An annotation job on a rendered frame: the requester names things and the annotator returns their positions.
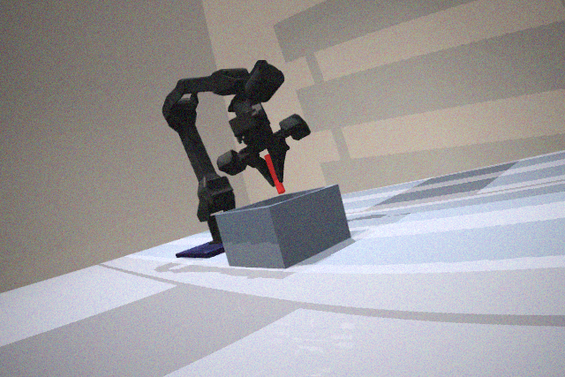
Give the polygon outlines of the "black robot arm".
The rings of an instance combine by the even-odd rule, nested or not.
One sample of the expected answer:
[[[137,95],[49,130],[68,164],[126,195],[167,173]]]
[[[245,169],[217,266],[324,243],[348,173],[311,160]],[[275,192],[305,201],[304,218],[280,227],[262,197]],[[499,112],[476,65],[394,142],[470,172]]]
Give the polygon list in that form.
[[[222,243],[215,215],[211,214],[236,208],[236,198],[229,179],[216,174],[197,131],[197,93],[213,92],[223,96],[235,94],[228,112],[235,112],[237,117],[229,123],[240,144],[246,134],[258,129],[267,130],[263,123],[267,114],[261,102],[268,102],[283,82],[284,75],[281,71],[268,64],[267,60],[258,60],[250,73],[245,68],[221,69],[206,77],[180,79],[165,99],[162,114],[169,127],[179,134],[199,181],[197,216],[200,222],[207,221],[213,239],[209,242],[210,245]],[[182,98],[184,94],[191,94],[190,99]],[[249,109],[251,110],[247,111]]]

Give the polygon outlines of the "red peg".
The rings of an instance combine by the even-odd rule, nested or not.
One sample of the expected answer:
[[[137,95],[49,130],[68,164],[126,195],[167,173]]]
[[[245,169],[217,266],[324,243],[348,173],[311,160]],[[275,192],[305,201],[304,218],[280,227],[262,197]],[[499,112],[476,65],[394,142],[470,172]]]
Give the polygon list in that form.
[[[278,194],[284,193],[284,192],[285,192],[285,189],[284,189],[284,187],[283,187],[283,183],[280,183],[280,182],[279,182],[279,180],[278,180],[278,178],[277,178],[277,176],[276,176],[276,174],[275,174],[275,169],[274,169],[274,166],[273,166],[273,163],[272,163],[270,154],[265,155],[264,157],[265,157],[267,166],[268,166],[268,168],[269,168],[270,174],[271,174],[271,176],[272,176],[272,178],[273,178],[273,180],[274,180],[275,187],[276,187],[276,190],[278,191]]]

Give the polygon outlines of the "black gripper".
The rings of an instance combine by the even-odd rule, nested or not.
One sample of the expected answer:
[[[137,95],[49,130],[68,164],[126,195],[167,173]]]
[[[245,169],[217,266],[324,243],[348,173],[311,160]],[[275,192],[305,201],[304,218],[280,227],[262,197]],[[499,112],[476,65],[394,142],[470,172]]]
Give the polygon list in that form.
[[[266,160],[260,157],[260,152],[267,149],[275,174],[280,183],[283,182],[283,169],[286,152],[290,149],[285,138],[291,137],[300,140],[311,133],[307,122],[299,115],[292,114],[279,122],[281,130],[274,132],[271,129],[269,119],[263,121],[267,130],[260,129],[250,132],[243,137],[243,142],[247,145],[238,153],[230,150],[217,159],[217,166],[231,176],[235,176],[245,170],[246,166],[256,168],[261,175],[275,187],[274,180],[270,174]]]

